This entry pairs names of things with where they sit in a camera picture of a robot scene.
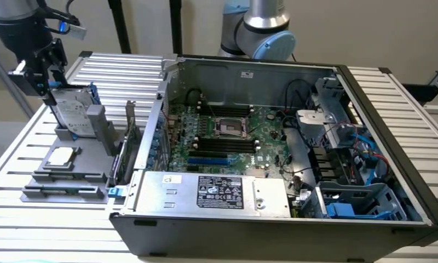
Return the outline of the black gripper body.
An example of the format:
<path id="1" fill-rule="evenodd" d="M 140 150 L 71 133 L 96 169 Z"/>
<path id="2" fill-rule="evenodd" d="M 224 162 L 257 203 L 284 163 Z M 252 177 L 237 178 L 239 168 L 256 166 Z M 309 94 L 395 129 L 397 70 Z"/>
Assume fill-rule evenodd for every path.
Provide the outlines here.
<path id="1" fill-rule="evenodd" d="M 52 34 L 47 29 L 47 20 L 40 16 L 30 16 L 18 20 L 0 18 L 0 39 L 11 52 L 15 53 L 16 62 L 27 61 L 27 65 L 39 64 L 43 59 L 48 65 L 52 60 L 48 52 L 44 52 L 40 59 L 35 53 L 40 52 L 52 44 Z"/>

